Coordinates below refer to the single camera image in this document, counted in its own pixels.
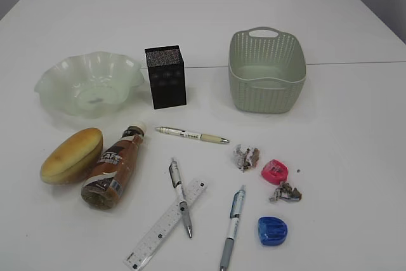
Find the blue pen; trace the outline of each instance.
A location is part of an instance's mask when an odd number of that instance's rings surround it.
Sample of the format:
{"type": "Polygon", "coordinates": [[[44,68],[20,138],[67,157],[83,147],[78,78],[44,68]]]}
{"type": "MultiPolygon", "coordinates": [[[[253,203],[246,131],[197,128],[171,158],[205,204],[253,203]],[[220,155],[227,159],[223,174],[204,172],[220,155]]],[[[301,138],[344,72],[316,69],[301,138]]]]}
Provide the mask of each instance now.
{"type": "Polygon", "coordinates": [[[246,186],[242,185],[240,190],[235,193],[233,206],[230,213],[230,226],[228,235],[224,245],[223,255],[220,262],[220,271],[226,271],[230,263],[231,253],[233,252],[234,240],[237,237],[237,229],[239,227],[240,216],[242,212],[242,204],[246,196],[246,186]]]}

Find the green plastic basket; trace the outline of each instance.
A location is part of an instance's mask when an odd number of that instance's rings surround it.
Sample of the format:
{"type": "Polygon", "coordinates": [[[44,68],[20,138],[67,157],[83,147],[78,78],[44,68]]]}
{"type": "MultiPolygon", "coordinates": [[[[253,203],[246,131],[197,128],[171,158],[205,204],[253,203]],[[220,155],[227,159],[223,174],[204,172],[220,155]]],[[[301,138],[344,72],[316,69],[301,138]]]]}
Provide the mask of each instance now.
{"type": "Polygon", "coordinates": [[[258,27],[234,34],[228,64],[230,89],[238,109],[279,114],[295,104],[306,79],[299,41],[290,33],[258,27]],[[254,36],[271,31],[276,37],[254,36]]]}

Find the white pen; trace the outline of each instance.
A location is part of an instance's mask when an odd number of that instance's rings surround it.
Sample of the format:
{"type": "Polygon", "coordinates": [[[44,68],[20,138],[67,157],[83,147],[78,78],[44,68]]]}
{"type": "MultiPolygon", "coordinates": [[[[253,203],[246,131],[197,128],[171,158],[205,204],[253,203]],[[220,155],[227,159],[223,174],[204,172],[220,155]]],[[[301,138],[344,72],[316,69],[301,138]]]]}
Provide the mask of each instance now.
{"type": "Polygon", "coordinates": [[[190,219],[189,207],[186,201],[185,191],[183,190],[182,181],[180,180],[178,163],[174,158],[169,166],[169,174],[171,175],[173,188],[178,193],[179,210],[182,214],[183,225],[188,233],[189,238],[192,238],[192,221],[190,219]]]}
{"type": "Polygon", "coordinates": [[[224,139],[220,136],[212,136],[212,135],[205,135],[204,133],[194,133],[191,131],[186,131],[182,129],[177,129],[177,128],[171,128],[171,127],[155,127],[156,131],[159,131],[160,133],[167,133],[169,135],[174,135],[174,136],[182,136],[183,138],[189,138],[189,139],[195,139],[195,140],[201,140],[201,141],[206,141],[206,142],[212,142],[212,143],[230,143],[227,139],[224,139]]]}
{"type": "Polygon", "coordinates": [[[231,207],[230,213],[230,226],[224,244],[223,255],[221,256],[220,271],[226,271],[230,264],[231,253],[233,252],[234,240],[237,237],[237,229],[239,227],[242,204],[244,203],[245,196],[246,186],[242,185],[240,190],[234,195],[233,206],[231,207]]]}

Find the yellow fruit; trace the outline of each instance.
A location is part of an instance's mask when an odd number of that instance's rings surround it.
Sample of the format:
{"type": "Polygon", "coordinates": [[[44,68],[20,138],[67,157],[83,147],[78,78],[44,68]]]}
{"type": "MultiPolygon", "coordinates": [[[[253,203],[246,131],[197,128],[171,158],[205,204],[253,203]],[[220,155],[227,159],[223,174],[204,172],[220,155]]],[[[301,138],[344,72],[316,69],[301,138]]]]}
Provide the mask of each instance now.
{"type": "Polygon", "coordinates": [[[41,180],[48,184],[68,184],[85,179],[103,149],[103,135],[97,128],[74,134],[45,160],[41,180]]]}

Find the white table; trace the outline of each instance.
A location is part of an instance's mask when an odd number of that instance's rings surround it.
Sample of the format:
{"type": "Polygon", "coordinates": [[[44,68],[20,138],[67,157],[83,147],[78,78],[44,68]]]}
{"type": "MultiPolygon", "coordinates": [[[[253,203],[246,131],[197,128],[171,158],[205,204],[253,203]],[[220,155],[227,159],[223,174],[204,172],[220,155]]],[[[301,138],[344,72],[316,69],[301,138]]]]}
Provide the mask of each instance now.
{"type": "Polygon", "coordinates": [[[171,44],[187,67],[222,67],[232,35],[257,26],[294,34],[307,64],[406,61],[361,0],[21,0],[0,21],[0,69],[45,71],[92,51],[144,60],[171,44]]]}
{"type": "Polygon", "coordinates": [[[178,226],[146,271],[217,270],[232,197],[243,183],[247,197],[230,270],[405,270],[404,63],[311,65],[297,104],[281,115],[239,112],[227,68],[186,69],[187,106],[154,110],[144,84],[133,105],[95,122],[55,121],[33,92],[40,69],[25,72],[17,82],[20,72],[11,71],[0,87],[2,270],[128,270],[123,257],[174,199],[167,172],[174,155],[185,183],[201,177],[208,188],[191,209],[193,239],[178,226]],[[80,185],[40,181],[43,160],[73,132],[97,126],[109,146],[138,119],[149,130],[116,209],[90,209],[80,185]],[[232,143],[153,131],[160,125],[213,133],[232,143]],[[261,149],[258,168],[241,173],[234,167],[230,158],[237,143],[261,149]],[[260,172],[273,158],[290,168],[301,202],[268,202],[274,186],[260,172]],[[285,220],[289,235],[283,245],[260,245],[261,216],[285,220]]]}

